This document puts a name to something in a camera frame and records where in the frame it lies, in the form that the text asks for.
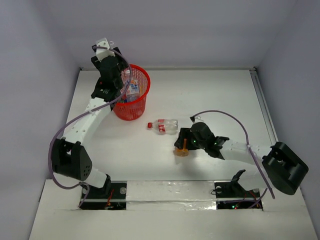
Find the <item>orange juice bottle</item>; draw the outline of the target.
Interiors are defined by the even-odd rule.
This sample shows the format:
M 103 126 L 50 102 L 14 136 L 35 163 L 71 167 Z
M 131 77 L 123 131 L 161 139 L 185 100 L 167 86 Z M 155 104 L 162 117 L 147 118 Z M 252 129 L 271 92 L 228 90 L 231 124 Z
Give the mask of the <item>orange juice bottle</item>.
M 187 139 L 178 139 L 174 143 L 174 151 L 173 151 L 175 156 L 178 157 L 187 157 L 189 155 L 189 150 L 187 148 Z

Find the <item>white orange label bottle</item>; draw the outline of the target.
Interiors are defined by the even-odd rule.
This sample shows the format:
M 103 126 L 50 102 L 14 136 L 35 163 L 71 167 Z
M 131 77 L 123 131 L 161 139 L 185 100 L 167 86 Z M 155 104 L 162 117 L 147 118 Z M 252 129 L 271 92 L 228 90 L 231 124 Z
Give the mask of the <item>white orange label bottle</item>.
M 133 75 L 132 79 L 130 80 L 129 87 L 125 94 L 125 103 L 134 102 L 140 97 L 140 88 L 139 88 L 139 81 Z

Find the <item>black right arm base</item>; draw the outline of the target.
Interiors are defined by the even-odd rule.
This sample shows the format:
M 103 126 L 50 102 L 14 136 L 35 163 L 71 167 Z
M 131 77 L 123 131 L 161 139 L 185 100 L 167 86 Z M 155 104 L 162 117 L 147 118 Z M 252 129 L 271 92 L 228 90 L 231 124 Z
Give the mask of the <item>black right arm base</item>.
M 245 170 L 239 170 L 230 181 L 214 183 L 211 195 L 216 197 L 218 210 L 263 209 L 260 191 L 245 190 L 239 180 Z

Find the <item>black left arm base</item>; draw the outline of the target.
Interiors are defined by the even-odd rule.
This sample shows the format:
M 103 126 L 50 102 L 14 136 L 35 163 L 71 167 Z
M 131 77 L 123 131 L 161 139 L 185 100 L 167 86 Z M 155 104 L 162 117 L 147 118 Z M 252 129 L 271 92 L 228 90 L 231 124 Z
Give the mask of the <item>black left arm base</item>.
M 126 210 L 127 201 L 127 182 L 112 181 L 110 184 L 110 192 L 107 195 L 102 195 L 97 189 L 91 188 L 87 197 L 86 189 L 82 190 L 80 197 L 80 209 L 82 210 Z

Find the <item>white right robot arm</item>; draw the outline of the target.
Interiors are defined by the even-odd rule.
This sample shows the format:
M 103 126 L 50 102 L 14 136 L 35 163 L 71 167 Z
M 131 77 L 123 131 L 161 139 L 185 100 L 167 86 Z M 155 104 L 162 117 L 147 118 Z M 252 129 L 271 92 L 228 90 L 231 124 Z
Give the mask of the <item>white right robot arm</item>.
M 254 165 L 257 173 L 239 170 L 230 190 L 242 196 L 248 190 L 266 188 L 294 195 L 309 171 L 305 162 L 283 142 L 272 146 L 251 145 L 216 136 L 204 122 L 181 128 L 174 147 L 179 151 L 203 150 L 210 157 L 224 161 L 238 161 Z

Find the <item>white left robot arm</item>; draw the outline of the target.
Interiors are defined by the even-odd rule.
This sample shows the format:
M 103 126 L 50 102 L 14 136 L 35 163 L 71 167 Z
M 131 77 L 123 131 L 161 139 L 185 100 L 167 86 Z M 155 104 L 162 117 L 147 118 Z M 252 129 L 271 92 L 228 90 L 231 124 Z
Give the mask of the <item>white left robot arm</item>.
M 53 137 L 48 152 L 48 168 L 51 175 L 77 180 L 79 185 L 93 188 L 97 196 L 104 198 L 111 191 L 110 176 L 93 166 L 86 146 L 122 97 L 122 71 L 130 69 L 130 65 L 120 53 L 102 59 L 94 56 L 91 61 L 100 77 L 85 112 L 66 124 L 71 127 L 68 131 L 63 126 Z

